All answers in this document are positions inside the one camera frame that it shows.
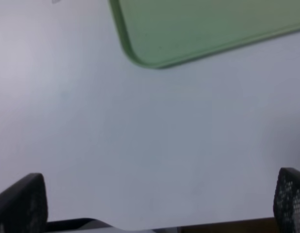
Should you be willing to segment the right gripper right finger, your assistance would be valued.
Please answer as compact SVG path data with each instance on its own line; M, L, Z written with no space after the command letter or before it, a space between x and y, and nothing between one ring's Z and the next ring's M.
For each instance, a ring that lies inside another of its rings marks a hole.
M273 214L281 233L300 233L300 171L291 167L280 169Z

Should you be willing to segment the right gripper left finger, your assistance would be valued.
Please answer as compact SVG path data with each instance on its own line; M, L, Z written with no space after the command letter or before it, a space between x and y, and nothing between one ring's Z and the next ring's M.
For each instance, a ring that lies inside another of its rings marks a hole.
M42 233L47 219L42 174L30 173L0 193L0 233Z

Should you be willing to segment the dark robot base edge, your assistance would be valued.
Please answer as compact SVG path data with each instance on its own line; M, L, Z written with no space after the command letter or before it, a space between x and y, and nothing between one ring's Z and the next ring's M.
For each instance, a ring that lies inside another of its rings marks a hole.
M126 231L92 218L52 221L46 233L157 233L157 230Z

